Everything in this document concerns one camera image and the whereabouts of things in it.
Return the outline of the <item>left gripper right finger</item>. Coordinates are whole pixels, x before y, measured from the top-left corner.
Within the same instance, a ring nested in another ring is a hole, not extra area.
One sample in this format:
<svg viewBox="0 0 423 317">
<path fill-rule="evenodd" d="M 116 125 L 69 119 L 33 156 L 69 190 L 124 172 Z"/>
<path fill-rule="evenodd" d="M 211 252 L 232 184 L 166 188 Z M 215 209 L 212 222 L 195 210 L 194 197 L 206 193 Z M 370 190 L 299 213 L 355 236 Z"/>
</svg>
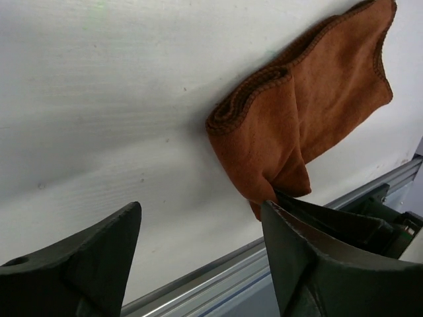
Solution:
<svg viewBox="0 0 423 317">
<path fill-rule="evenodd" d="M 281 316 L 422 315 L 422 264 L 341 242 L 271 201 L 261 221 Z"/>
</svg>

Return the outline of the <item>brown towel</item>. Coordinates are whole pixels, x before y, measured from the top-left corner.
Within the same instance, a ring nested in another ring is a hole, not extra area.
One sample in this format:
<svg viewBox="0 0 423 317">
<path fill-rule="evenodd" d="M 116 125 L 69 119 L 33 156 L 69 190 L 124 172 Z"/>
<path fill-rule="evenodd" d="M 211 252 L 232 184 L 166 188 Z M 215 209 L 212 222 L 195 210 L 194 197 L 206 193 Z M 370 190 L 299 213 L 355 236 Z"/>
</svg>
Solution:
<svg viewBox="0 0 423 317">
<path fill-rule="evenodd" d="M 390 103 L 382 49 L 396 11 L 362 1 L 321 21 L 208 116 L 215 154 L 256 217 L 277 192 L 309 194 L 307 164 Z"/>
</svg>

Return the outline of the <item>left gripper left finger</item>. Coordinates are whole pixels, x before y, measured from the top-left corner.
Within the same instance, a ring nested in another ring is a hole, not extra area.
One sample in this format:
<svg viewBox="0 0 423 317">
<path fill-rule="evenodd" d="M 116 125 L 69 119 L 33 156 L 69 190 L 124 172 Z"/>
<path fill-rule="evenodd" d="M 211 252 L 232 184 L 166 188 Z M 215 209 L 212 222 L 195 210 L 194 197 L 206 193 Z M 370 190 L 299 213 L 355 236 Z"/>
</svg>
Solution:
<svg viewBox="0 0 423 317">
<path fill-rule="evenodd" d="M 140 226 L 141 205 L 131 202 L 1 265 L 1 315 L 119 316 Z"/>
</svg>

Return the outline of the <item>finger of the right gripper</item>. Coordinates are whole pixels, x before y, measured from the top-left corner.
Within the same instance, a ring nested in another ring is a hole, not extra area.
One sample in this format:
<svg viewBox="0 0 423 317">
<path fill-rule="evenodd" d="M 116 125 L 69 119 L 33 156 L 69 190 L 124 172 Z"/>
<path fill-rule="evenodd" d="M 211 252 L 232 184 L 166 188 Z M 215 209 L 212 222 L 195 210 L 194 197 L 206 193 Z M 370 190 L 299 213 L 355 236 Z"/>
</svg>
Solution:
<svg viewBox="0 0 423 317">
<path fill-rule="evenodd" d="M 395 258 L 391 246 L 397 232 L 387 221 L 330 209 L 276 191 L 278 205 L 315 229 L 359 249 Z"/>
</svg>

